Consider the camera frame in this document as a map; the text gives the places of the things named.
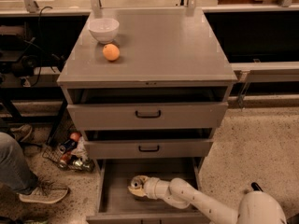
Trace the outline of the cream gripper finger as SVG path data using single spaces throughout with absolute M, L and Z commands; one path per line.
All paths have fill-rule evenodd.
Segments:
M 132 179 L 134 185 L 144 184 L 149 178 L 146 175 L 137 175 Z
M 145 197 L 146 196 L 146 193 L 143 188 L 129 187 L 128 189 L 133 195 L 135 195 L 137 197 Z

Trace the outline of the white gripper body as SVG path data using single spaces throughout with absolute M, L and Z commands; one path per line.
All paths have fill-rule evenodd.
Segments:
M 157 177 L 150 177 L 143 185 L 146 196 L 150 199 L 164 200 L 170 195 L 169 181 L 161 180 Z

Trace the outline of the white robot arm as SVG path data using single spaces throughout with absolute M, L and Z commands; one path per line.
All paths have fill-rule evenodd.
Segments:
M 287 224 L 280 204 L 261 190 L 247 193 L 238 209 L 234 210 L 181 178 L 164 181 L 158 177 L 138 175 L 131 180 L 128 189 L 135 196 L 160 199 L 178 209 L 192 205 L 213 224 Z

